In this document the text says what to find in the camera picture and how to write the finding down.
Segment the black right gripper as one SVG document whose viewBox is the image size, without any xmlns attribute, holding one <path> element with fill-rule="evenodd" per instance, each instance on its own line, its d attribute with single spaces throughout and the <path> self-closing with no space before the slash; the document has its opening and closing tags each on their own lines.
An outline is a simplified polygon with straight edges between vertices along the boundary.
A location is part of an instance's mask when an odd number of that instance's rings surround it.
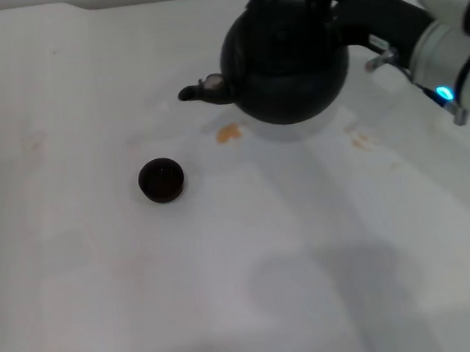
<svg viewBox="0 0 470 352">
<path fill-rule="evenodd" d="M 335 9 L 335 32 L 342 45 L 358 45 L 383 52 L 370 43 L 374 36 L 384 40 L 398 53 L 414 50 L 431 16 L 423 9 L 402 0 L 321 0 L 338 2 Z"/>
</svg>

